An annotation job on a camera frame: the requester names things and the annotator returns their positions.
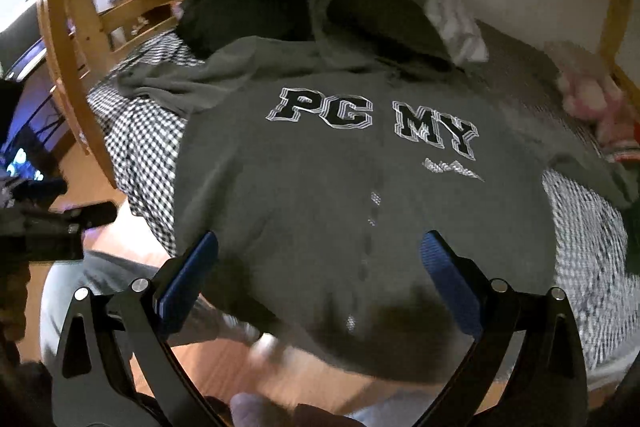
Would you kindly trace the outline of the black clothes pile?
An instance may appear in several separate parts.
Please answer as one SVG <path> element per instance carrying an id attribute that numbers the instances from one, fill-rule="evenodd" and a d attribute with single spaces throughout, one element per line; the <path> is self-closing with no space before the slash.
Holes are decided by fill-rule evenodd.
<path id="1" fill-rule="evenodd" d="M 243 37 L 314 41 L 344 61 L 368 54 L 410 75 L 447 75 L 454 59 L 427 0 L 186 0 L 177 35 L 198 58 Z"/>

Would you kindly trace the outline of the black computer monitor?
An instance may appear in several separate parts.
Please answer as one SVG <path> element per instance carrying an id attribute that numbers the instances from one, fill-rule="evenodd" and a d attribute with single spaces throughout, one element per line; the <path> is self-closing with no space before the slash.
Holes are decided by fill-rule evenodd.
<path id="1" fill-rule="evenodd" d="M 8 69 L 1 80 L 10 89 L 2 117 L 1 168 L 10 176 L 36 181 L 58 174 L 54 148 L 65 119 L 53 101 L 53 82 L 46 64 L 46 46 L 39 39 Z"/>

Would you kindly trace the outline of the red white striped item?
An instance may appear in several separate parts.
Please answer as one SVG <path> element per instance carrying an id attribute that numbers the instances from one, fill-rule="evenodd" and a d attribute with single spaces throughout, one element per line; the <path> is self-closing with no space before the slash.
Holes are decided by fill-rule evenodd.
<path id="1" fill-rule="evenodd" d="M 618 162 L 619 164 L 639 164 L 640 147 L 614 147 L 606 153 L 605 157 L 609 162 Z"/>

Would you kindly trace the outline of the pink plush toy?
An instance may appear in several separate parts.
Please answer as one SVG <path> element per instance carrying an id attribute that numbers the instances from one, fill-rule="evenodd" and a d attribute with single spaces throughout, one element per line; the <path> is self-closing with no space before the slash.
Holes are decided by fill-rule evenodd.
<path id="1" fill-rule="evenodd" d="M 602 147 L 639 144 L 639 117 L 600 56 L 570 41 L 547 42 L 544 52 L 568 115 L 590 124 Z"/>

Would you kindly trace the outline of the grey white folded cloth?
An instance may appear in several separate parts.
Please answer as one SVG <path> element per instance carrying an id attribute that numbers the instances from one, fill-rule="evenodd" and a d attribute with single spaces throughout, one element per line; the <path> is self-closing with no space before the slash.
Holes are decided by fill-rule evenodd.
<path id="1" fill-rule="evenodd" d="M 486 63 L 488 47 L 480 26 L 463 0 L 426 0 L 424 12 L 457 66 Z"/>

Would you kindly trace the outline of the wooden bunk bed frame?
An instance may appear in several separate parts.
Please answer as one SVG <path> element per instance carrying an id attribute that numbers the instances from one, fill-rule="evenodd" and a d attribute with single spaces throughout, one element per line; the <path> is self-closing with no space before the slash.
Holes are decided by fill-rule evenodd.
<path id="1" fill-rule="evenodd" d="M 46 45 L 47 63 L 54 82 L 52 93 L 81 150 L 94 158 L 108 182 L 115 180 L 103 133 L 86 100 L 87 89 L 122 61 L 136 46 L 173 28 L 173 15 L 145 25 L 137 37 L 113 46 L 110 35 L 157 8 L 179 0 L 118 0 L 104 12 L 93 0 L 37 0 L 38 23 Z M 639 102 L 639 87 L 616 62 L 631 17 L 632 0 L 608 0 L 598 52 L 632 104 Z"/>

